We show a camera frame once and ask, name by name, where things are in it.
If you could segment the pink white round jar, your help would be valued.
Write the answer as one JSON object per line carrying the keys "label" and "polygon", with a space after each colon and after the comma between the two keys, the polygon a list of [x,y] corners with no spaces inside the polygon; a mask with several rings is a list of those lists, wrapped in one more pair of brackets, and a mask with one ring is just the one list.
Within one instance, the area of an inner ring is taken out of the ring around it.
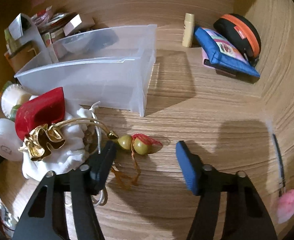
{"label": "pink white round jar", "polygon": [[23,154],[19,151],[22,141],[16,135],[15,123],[0,118],[0,156],[10,161],[22,161]]}

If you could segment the white drawstring cloth bag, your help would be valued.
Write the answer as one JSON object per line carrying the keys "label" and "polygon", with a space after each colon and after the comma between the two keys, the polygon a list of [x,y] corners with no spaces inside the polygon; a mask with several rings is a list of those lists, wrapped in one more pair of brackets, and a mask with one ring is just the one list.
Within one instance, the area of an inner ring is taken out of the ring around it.
{"label": "white drawstring cloth bag", "polygon": [[[96,102],[90,109],[85,109],[65,100],[64,120],[94,118],[96,116],[95,109],[99,107],[99,104],[99,102]],[[20,148],[23,153],[23,176],[27,179],[32,178],[41,181],[48,171],[64,174],[78,168],[89,157],[83,142],[87,129],[86,124],[63,127],[61,129],[63,136],[61,142],[52,142],[45,133],[42,133],[38,136],[38,145],[29,140],[30,132],[28,137],[24,138],[22,148]]]}

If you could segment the red velvet gift pouch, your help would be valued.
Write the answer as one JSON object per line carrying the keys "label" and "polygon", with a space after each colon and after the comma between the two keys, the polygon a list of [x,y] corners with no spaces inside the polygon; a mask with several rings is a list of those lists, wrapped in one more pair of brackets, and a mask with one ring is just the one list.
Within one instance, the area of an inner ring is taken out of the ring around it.
{"label": "red velvet gift pouch", "polygon": [[15,131],[20,140],[38,126],[55,124],[65,117],[63,87],[52,89],[22,104],[15,117]]}

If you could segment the green bead tassel charm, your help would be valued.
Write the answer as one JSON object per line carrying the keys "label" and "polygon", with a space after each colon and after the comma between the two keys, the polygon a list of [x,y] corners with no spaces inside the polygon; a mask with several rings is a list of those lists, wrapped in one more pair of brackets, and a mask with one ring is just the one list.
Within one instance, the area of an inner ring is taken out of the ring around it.
{"label": "green bead tassel charm", "polygon": [[131,152],[131,159],[135,169],[135,176],[131,177],[124,172],[120,171],[115,164],[112,165],[110,171],[114,174],[116,182],[123,189],[130,189],[131,186],[137,186],[138,180],[141,175],[141,169],[136,161],[135,155],[148,155],[152,153],[154,147],[162,148],[163,144],[146,134],[135,133],[133,135],[123,135],[116,141],[120,148]]}

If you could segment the translucent white plastic cup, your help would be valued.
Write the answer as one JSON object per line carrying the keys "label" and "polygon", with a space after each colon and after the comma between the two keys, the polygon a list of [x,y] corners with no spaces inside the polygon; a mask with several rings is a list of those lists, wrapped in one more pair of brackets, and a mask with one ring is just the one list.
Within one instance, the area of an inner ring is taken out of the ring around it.
{"label": "translucent white plastic cup", "polygon": [[1,109],[3,114],[9,119],[13,107],[22,105],[27,102],[30,97],[31,94],[25,91],[21,85],[9,85],[1,96]]}

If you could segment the brown mug with lid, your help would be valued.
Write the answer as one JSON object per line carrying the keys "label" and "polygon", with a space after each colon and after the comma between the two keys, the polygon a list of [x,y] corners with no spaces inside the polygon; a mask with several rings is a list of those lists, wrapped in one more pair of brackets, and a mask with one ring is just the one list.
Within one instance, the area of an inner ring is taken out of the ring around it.
{"label": "brown mug with lid", "polygon": [[13,68],[14,73],[17,73],[39,52],[37,45],[33,41],[29,41],[21,46],[17,51],[8,56],[8,62]]}

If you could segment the clear plastic storage bin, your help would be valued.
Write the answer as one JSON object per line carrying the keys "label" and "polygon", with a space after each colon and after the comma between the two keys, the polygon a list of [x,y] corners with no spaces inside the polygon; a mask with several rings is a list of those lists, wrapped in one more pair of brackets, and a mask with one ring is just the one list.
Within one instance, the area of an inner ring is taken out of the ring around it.
{"label": "clear plastic storage bin", "polygon": [[40,95],[62,87],[66,99],[144,116],[156,62],[157,25],[97,29],[62,38],[15,75],[25,90]]}

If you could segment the blue patchwork zipper pouch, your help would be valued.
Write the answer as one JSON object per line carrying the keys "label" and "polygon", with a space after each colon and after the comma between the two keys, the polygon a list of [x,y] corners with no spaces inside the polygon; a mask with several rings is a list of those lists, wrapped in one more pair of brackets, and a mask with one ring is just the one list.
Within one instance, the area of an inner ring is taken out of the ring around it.
{"label": "blue patchwork zipper pouch", "polygon": [[207,55],[207,60],[214,67],[220,67],[227,72],[247,74],[260,78],[259,72],[241,55],[222,35],[208,28],[196,26],[194,36]]}

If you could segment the stack of booklets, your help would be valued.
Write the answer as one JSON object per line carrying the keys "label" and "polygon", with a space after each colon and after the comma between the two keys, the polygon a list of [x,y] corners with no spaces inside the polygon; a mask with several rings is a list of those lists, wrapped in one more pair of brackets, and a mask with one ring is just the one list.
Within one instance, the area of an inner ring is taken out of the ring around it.
{"label": "stack of booklets", "polygon": [[65,37],[64,26],[76,15],[74,12],[58,12],[54,14],[51,6],[37,12],[31,17],[38,28],[46,47]]}

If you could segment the black orange round case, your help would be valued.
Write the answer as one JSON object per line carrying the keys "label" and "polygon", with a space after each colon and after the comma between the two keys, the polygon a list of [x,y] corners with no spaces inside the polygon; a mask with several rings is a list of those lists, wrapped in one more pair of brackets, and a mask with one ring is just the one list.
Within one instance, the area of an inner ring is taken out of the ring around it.
{"label": "black orange round case", "polygon": [[261,38],[254,25],[239,14],[224,14],[213,24],[214,29],[225,37],[255,67],[261,53]]}

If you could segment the cream lotion bottle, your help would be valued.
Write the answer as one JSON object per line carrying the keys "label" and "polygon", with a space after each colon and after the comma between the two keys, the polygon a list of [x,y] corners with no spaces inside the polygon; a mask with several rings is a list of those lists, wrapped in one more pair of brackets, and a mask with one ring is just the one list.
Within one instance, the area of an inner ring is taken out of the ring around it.
{"label": "cream lotion bottle", "polygon": [[190,48],[194,37],[195,16],[194,14],[186,13],[184,19],[184,32],[182,46]]}

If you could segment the small white pink box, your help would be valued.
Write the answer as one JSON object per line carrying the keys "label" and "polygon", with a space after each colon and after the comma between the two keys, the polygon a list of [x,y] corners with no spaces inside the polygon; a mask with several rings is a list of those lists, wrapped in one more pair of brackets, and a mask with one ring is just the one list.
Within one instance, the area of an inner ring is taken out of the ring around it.
{"label": "small white pink box", "polygon": [[87,30],[95,25],[91,16],[77,14],[64,27],[65,36],[74,35],[78,31]]}

